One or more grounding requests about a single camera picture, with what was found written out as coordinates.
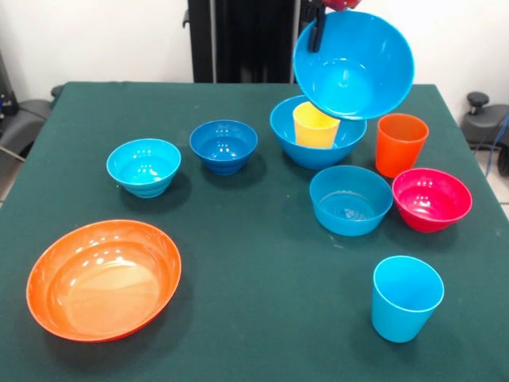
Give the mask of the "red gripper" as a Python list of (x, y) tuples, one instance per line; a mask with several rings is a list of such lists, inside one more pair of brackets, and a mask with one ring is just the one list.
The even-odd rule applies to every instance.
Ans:
[(323, 4), (317, 7), (316, 21), (312, 25), (309, 35), (308, 50), (311, 53), (318, 53), (320, 50), (326, 7), (335, 11), (350, 10), (355, 9), (360, 4), (361, 0), (322, 0), (321, 2)]

